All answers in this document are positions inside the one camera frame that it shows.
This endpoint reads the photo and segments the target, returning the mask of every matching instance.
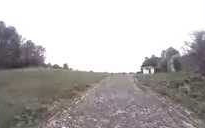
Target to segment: dirt path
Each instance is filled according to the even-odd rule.
[[[129,75],[114,75],[42,128],[193,128]]]

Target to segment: treeline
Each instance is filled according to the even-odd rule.
[[[43,66],[46,49],[0,21],[0,69]]]

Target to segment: grassy field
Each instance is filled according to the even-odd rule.
[[[34,128],[106,76],[43,68],[0,71],[0,128]]]
[[[168,96],[205,121],[204,77],[181,72],[138,75],[137,78],[142,85],[150,87],[161,96]]]

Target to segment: overcast sky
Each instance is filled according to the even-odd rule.
[[[205,28],[205,0],[0,0],[0,20],[43,45],[46,62],[137,71]]]

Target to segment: white building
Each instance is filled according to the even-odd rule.
[[[155,67],[153,67],[153,66],[143,66],[142,67],[142,73],[143,74],[154,74],[155,73]]]

